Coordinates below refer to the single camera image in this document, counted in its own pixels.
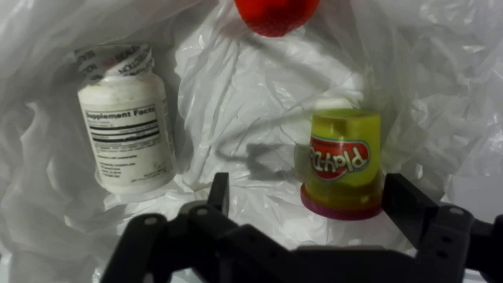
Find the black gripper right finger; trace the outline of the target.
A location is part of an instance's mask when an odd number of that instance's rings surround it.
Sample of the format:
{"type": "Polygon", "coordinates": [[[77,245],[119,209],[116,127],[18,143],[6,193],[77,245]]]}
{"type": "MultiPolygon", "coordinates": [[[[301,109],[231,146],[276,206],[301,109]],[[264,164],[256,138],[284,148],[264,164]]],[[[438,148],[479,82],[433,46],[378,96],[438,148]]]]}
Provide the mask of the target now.
{"type": "Polygon", "coordinates": [[[416,249],[415,264],[433,283],[462,283],[465,271],[503,283],[503,215],[492,222],[435,201],[399,173],[385,176],[382,208],[416,249]]]}

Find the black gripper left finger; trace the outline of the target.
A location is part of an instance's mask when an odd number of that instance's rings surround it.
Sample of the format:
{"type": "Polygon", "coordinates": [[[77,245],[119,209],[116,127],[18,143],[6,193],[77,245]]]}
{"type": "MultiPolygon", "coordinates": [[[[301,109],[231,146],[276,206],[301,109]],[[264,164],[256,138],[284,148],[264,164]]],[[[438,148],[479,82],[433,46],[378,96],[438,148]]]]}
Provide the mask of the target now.
{"type": "Polygon", "coordinates": [[[206,200],[171,220],[132,219],[99,283],[173,283],[191,269],[204,283],[294,283],[290,253],[251,225],[228,217],[229,175],[217,173],[206,200]]]}

